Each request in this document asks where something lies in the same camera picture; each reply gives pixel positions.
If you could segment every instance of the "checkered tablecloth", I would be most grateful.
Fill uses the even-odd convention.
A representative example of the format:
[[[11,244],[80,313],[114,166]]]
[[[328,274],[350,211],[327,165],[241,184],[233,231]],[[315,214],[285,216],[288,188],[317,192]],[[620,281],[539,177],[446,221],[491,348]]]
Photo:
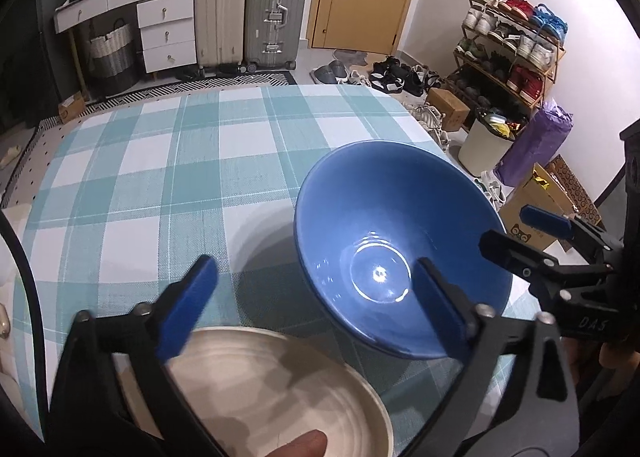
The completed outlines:
[[[372,384],[391,416],[396,452],[404,448],[457,365],[392,358],[334,328],[303,281],[292,236],[309,169],[332,148],[371,138],[445,158],[396,100],[356,86],[213,90],[84,119],[51,162],[23,238],[42,305],[49,390],[78,310],[113,315],[154,301],[208,253],[221,275],[198,326],[255,326],[310,339]],[[514,285],[511,315],[535,311],[525,289]],[[19,283],[13,326],[17,379],[37,423]],[[492,389],[504,384],[504,372]]]

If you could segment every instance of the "silver suitcase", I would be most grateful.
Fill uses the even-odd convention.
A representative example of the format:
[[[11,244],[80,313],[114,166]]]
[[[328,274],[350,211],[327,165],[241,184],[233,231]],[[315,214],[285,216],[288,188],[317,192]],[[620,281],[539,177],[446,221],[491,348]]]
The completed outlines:
[[[242,62],[244,0],[194,0],[200,67]]]
[[[305,0],[246,0],[244,60],[259,67],[296,68]]]

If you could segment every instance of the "bowl rim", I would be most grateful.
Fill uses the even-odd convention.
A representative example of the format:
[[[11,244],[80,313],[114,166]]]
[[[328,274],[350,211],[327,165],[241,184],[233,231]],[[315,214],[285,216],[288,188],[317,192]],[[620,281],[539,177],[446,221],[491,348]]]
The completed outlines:
[[[390,141],[390,140],[364,140],[364,141],[359,141],[359,142],[353,142],[353,143],[349,143],[346,145],[342,145],[340,147],[335,148],[334,150],[328,152],[327,154],[325,154],[324,156],[322,156],[322,158],[320,158],[318,161],[316,161],[316,164],[314,164],[314,166],[311,168],[311,170],[309,170],[308,174],[306,174],[305,179],[302,182],[302,185],[300,185],[300,191],[298,192],[298,198],[296,199],[296,206],[294,209],[294,216],[293,216],[293,237],[294,237],[294,243],[296,245],[296,251],[298,253],[298,260],[300,262],[300,266],[302,266],[302,270],[304,271],[305,274],[305,278],[307,281],[307,285],[311,288],[312,292],[316,295],[316,298],[320,301],[320,303],[322,304],[324,310],[329,313],[329,316],[332,318],[332,320],[334,320],[334,323],[336,323],[338,326],[340,326],[343,329],[346,329],[351,335],[355,336],[358,340],[360,340],[361,342],[363,342],[365,345],[369,346],[369,347],[373,347],[376,350],[379,350],[383,353],[386,353],[390,356],[394,356],[397,358],[407,358],[407,359],[412,359],[412,360],[431,360],[431,359],[437,359],[437,358],[442,358],[442,357],[448,357],[448,355],[443,354],[443,355],[436,355],[434,356],[432,353],[413,353],[413,352],[409,352],[407,350],[400,350],[399,347],[393,347],[390,344],[387,344],[385,342],[382,342],[378,339],[373,338],[372,336],[366,334],[365,332],[361,331],[360,329],[358,329],[358,327],[356,327],[355,325],[353,325],[353,323],[350,322],[350,320],[348,320],[348,318],[342,314],[340,314],[337,310],[334,309],[334,307],[331,306],[331,304],[329,304],[324,297],[322,297],[321,293],[319,293],[318,287],[315,285],[314,280],[311,278],[311,276],[309,275],[309,272],[307,271],[307,266],[308,266],[308,260],[307,258],[304,256],[304,254],[302,253],[302,249],[300,246],[300,235],[299,235],[299,228],[300,228],[300,221],[299,221],[299,206],[298,204],[300,203],[300,200],[304,200],[305,195],[306,195],[306,183],[309,180],[309,178],[316,173],[319,168],[321,167],[322,164],[324,164],[326,162],[327,159],[329,159],[330,157],[332,157],[334,154],[336,154],[337,152],[341,152],[342,150],[348,150],[350,148],[354,148],[354,147],[359,147],[363,144],[393,144],[393,145],[398,145],[400,148],[406,148],[406,149],[414,149],[414,150],[418,150],[420,152],[423,152],[425,154],[427,154],[428,156],[430,156],[431,158],[433,158],[434,160],[437,160],[437,163],[444,163],[448,166],[450,166],[451,168],[455,169],[456,172],[460,173],[460,177],[462,177],[464,180],[468,181],[468,184],[470,186],[472,186],[473,188],[475,188],[476,192],[478,192],[481,196],[482,199],[486,200],[486,196],[484,195],[484,193],[482,192],[482,190],[480,190],[480,188],[478,188],[478,185],[475,184],[473,182],[472,179],[470,179],[464,172],[462,172],[462,170],[460,170],[459,167],[457,167],[455,164],[451,163],[449,160],[446,160],[444,158],[441,158],[440,156],[434,154],[433,152],[430,152],[429,150],[426,150],[424,148],[420,148],[417,147],[416,145],[409,145],[406,143],[401,143],[401,142],[395,142],[395,141]],[[500,223],[501,226],[501,233],[506,233],[506,229],[504,228],[504,223],[502,222],[502,219],[500,217],[500,215],[498,214],[497,211],[495,211],[494,209],[494,213],[495,215],[498,217],[498,222]],[[504,302],[504,305],[500,308],[497,308],[496,312],[499,315],[502,315],[502,313],[504,312],[504,310],[506,309],[507,305],[509,304],[509,297],[511,296],[511,290],[513,289],[513,275],[511,275],[511,279],[510,279],[510,283],[509,283],[509,293],[507,294],[507,299]]]

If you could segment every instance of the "gray slipper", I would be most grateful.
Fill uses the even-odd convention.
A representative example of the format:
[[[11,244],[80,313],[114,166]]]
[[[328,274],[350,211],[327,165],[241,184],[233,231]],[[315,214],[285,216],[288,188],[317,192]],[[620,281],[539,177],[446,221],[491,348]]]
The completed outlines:
[[[337,85],[338,81],[335,78],[334,72],[328,65],[323,65],[322,67],[318,67],[317,69],[311,71],[309,73],[311,78],[314,79],[315,83],[319,83],[322,85]]]

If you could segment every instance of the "blue gripper pad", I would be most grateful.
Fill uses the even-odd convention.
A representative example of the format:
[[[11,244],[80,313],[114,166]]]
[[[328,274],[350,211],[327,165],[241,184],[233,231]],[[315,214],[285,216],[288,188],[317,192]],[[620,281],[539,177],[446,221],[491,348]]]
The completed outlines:
[[[217,284],[216,261],[202,255],[179,283],[185,289],[159,325],[156,356],[162,363],[180,354]]]

